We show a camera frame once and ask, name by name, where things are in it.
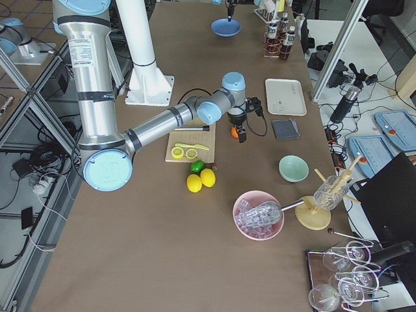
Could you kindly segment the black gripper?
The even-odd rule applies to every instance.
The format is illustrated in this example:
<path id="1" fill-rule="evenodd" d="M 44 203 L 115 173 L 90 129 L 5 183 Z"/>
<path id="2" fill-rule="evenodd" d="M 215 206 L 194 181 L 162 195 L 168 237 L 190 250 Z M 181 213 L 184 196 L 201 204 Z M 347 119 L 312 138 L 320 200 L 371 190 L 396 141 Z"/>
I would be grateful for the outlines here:
<path id="1" fill-rule="evenodd" d="M 227 111 L 227 117 L 230 124 L 237 130 L 240 143 L 246 142 L 246 130 L 243 123 L 246 120 L 246 112 L 240 107 L 233 107 Z"/>
<path id="2" fill-rule="evenodd" d="M 227 8 L 227 20 L 230 22 L 232 20 L 232 16 L 234 15 L 236 7 L 236 0 L 226 0 L 226 8 Z"/>

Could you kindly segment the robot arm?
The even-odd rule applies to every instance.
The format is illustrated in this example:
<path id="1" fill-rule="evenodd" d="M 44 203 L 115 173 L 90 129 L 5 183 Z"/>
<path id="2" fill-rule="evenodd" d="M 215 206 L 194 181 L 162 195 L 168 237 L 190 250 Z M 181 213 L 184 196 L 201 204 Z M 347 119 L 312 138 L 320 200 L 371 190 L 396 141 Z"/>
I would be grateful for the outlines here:
<path id="1" fill-rule="evenodd" d="M 143 1 L 118 1 L 133 71 L 126 102 L 153 105 L 163 111 L 124 132 L 118 130 L 109 68 L 111 23 L 108 1 L 54 1 L 54 25 L 70 50 L 83 135 L 79 141 L 84 180 L 108 192 L 122 188 L 133 173 L 132 157 L 143 146 L 183 127 L 195 118 L 211 125 L 246 104 L 241 73 L 229 72 L 222 86 L 207 97 L 191 97 L 170 106 L 174 78 L 158 68 Z"/>

